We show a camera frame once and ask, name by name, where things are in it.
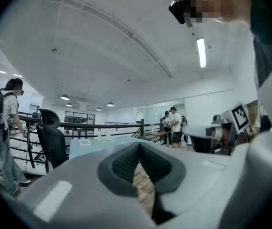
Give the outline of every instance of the table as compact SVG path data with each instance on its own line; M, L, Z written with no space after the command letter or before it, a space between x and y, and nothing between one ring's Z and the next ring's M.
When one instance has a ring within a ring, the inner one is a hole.
M80 146L79 139L71 140L69 159L73 159L80 155L85 155L85 154L101 151L106 148L112 148L120 144L133 143L133 142L149 142L146 140L140 140L138 138L134 138L130 136L111 136L111 140L107 141L105 138L103 138L101 142L98 142L98 139L90 139L90 140L92 142L90 146Z
M163 137L165 134L168 134L169 132L165 132L165 131L161 131L161 132L145 132L144 136L152 135L152 136L155 137L155 138L153 138L154 139L153 141L156 142L158 140L161 140L161 137Z

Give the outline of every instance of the black shorts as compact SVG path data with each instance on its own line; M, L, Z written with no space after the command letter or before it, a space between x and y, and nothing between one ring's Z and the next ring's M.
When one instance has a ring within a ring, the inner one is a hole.
M172 137L172 143L180 143L182 141L182 133L174 132Z

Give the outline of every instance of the glass partition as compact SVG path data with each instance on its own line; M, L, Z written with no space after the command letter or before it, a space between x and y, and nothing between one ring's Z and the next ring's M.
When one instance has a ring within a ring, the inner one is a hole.
M76 123L76 124L87 124L94 125L95 114L85 114L78 112L65 112L65 120L64 122L68 123ZM64 129L64 134L69 133L69 135L94 135L93 128L68 128Z

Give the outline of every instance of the office chair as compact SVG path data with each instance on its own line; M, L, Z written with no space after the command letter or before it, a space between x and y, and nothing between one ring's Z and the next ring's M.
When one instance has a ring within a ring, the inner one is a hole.
M60 125L58 115L48 109L39 109L40 116L37 123L37 135L46 156L46 172L64 163L66 155L64 134L57 129Z

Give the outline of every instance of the jeans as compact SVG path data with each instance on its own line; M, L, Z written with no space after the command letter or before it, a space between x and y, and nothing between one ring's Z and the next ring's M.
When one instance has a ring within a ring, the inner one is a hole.
M27 179L12 157L9 135L7 135L6 139L3 139L3 135L0 136L0 169L6 190L13 195L19 187L19 183L25 182Z
M169 132L168 134L164 135L164 144L167 144L167 136L169 136L169 145L172 145L172 133L171 128L165 127L164 128L165 132Z

